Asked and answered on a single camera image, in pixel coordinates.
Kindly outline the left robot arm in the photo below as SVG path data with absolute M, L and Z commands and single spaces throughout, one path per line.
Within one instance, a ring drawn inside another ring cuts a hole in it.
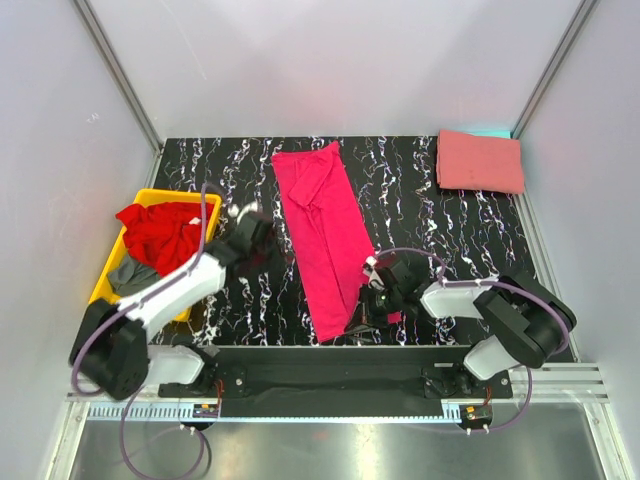
M 116 303 L 104 298 L 91 302 L 69 355 L 74 390 L 87 395 L 78 383 L 85 377 L 98 392 L 118 401 L 152 385 L 181 385 L 193 395 L 208 394 L 216 382 L 211 354 L 152 340 L 179 313 L 262 266 L 276 249 L 272 219 L 247 211 L 226 237 L 204 245 L 150 287 Z

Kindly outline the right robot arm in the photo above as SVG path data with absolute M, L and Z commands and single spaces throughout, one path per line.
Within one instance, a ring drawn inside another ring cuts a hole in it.
M 427 381 L 443 396 L 453 388 L 476 396 L 502 371 L 542 367 L 568 347 L 569 334 L 577 325 L 573 311 L 525 271 L 476 280 L 420 281 L 395 257 L 389 261 L 370 257 L 363 269 L 367 282 L 360 287 L 346 336 L 386 328 L 396 313 L 414 319 L 423 313 L 434 319 L 481 319 L 489 325 L 490 337 L 472 346 L 440 379 Z

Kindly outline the magenta pink t shirt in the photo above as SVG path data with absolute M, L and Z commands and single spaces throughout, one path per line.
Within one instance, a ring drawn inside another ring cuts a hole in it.
M 319 342 L 344 334 L 374 254 L 340 144 L 272 157 L 286 226 Z

